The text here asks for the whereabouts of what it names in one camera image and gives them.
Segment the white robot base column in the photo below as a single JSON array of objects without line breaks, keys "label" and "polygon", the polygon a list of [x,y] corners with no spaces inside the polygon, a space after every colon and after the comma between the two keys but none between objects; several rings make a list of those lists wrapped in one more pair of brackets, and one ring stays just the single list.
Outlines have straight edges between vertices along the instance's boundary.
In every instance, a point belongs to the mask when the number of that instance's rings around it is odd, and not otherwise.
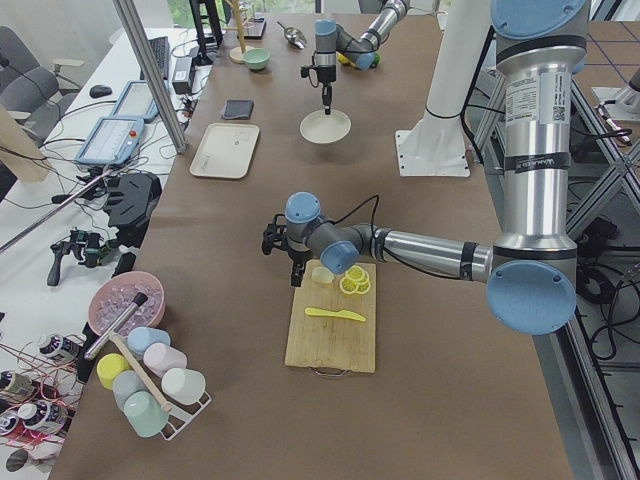
[{"label": "white robot base column", "polygon": [[403,177],[470,175],[461,115],[489,29],[489,0],[455,1],[448,13],[425,113],[396,132]]}]

